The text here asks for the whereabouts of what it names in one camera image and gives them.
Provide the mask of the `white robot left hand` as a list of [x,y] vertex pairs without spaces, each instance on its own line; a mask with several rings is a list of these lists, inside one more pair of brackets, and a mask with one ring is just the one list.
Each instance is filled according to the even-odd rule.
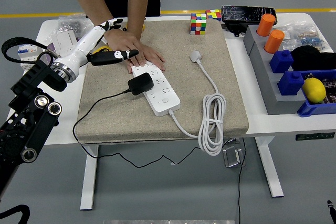
[[111,19],[95,26],[72,47],[68,55],[62,56],[52,63],[51,68],[53,71],[58,73],[66,82],[71,83],[79,76],[80,67],[88,62],[93,66],[104,66],[120,63],[136,56],[139,53],[136,49],[90,54],[90,51],[103,38],[105,32],[120,28],[121,22],[122,19]]

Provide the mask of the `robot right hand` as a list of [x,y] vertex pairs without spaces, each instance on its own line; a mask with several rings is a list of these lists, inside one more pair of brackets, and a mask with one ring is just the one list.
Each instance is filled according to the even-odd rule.
[[332,201],[330,201],[330,200],[327,200],[327,205],[328,205],[328,208],[329,208],[329,212],[330,212],[331,218],[335,222],[335,217],[336,217],[336,215],[335,215],[335,213],[336,213],[335,206],[332,203]]

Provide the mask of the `person's left hand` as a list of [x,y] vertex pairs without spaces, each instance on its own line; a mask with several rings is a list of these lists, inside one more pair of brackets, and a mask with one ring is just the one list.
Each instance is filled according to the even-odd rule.
[[142,43],[140,43],[139,46],[136,46],[136,49],[139,51],[139,54],[136,55],[135,57],[130,58],[125,63],[129,74],[132,73],[133,66],[135,67],[144,66],[147,61],[153,63],[161,71],[165,71],[164,66],[165,59],[159,52]]

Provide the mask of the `person's right hand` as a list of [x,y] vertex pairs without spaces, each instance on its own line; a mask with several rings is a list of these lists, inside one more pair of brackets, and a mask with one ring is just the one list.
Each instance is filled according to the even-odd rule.
[[104,38],[113,51],[138,51],[136,56],[124,61],[128,68],[133,66],[143,66],[146,63],[142,44],[137,40],[134,34],[127,31],[122,31],[120,29],[112,29],[108,32],[105,32]]

